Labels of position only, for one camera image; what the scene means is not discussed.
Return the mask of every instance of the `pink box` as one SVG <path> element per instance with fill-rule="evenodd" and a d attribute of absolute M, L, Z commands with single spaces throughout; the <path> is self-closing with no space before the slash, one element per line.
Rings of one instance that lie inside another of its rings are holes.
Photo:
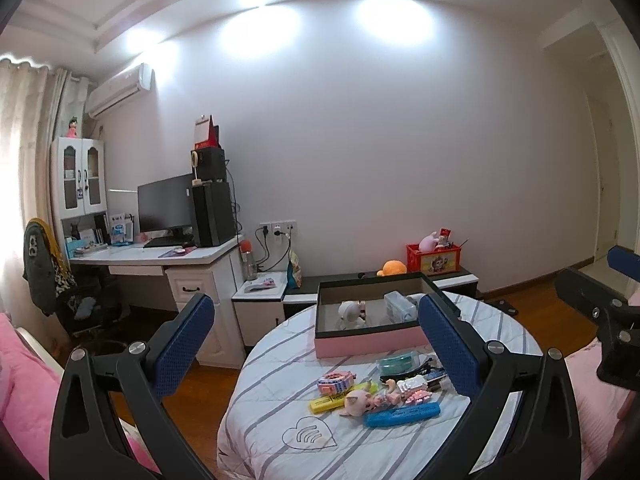
<path fill-rule="evenodd" d="M 316 307 L 316 357 L 346 357 L 428 345 L 417 319 L 400 323 L 390 320 L 384 295 L 395 290 L 403 296 L 436 294 L 460 315 L 449 298 L 421 272 L 322 282 Z M 343 301 L 365 302 L 366 326 L 343 328 L 338 314 Z"/>

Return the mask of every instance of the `heart drawing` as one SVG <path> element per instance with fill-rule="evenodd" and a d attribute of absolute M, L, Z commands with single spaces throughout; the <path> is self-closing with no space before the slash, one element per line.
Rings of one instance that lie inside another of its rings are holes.
<path fill-rule="evenodd" d="M 337 446 L 329 427 L 315 416 L 304 416 L 295 428 L 282 434 L 282 441 L 293 449 L 322 449 Z"/>

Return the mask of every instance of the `black object on floor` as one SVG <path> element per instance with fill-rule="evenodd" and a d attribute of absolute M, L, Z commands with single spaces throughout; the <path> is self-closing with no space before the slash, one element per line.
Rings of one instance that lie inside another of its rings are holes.
<path fill-rule="evenodd" d="M 513 305 L 509 303 L 507 300 L 487 301 L 487 304 L 490 304 L 492 307 L 495 307 L 498 310 L 501 310 L 505 314 L 509 314 L 509 316 L 511 317 L 515 317 L 519 314 L 518 309 L 514 308 Z"/>

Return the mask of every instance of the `round table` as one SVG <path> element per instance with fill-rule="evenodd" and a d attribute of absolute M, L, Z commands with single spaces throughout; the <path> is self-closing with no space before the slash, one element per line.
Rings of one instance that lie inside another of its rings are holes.
<path fill-rule="evenodd" d="M 485 341 L 502 341 L 510 351 L 542 355 L 535 339 L 516 320 L 482 301 L 446 293 Z M 350 370 L 358 382 L 377 380 L 376 360 L 388 352 L 317 359 L 316 308 L 288 319 L 268 333 L 249 355 L 218 431 L 218 467 L 235 479 L 406 480 L 437 452 L 469 403 L 449 380 L 434 395 L 440 416 L 394 428 L 367 428 L 362 420 L 324 412 L 313 415 L 316 380 L 332 370 Z M 433 354 L 419 347 L 421 354 Z M 520 393 L 510 394 L 475 470 L 498 453 Z"/>

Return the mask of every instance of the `baseboard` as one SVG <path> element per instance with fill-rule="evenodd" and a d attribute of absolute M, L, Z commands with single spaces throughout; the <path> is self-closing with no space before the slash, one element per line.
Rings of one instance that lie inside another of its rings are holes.
<path fill-rule="evenodd" d="M 592 264 L 593 262 L 594 257 L 592 256 L 591 258 L 587 258 L 586 260 L 573 264 L 571 267 L 574 269 L 581 269 L 583 267 L 586 267 L 587 265 Z M 524 290 L 525 288 L 529 288 L 530 286 L 549 282 L 550 280 L 554 279 L 562 269 L 555 270 L 554 272 L 550 272 L 548 274 L 545 274 L 544 276 L 539 276 L 537 278 L 527 280 L 526 282 L 514 283 L 513 285 L 504 286 L 502 288 L 495 288 L 494 290 L 488 290 L 487 292 L 479 292 L 478 295 L 482 300 L 495 300 L 497 298 L 501 298 L 504 295 L 519 292 L 521 290 Z"/>

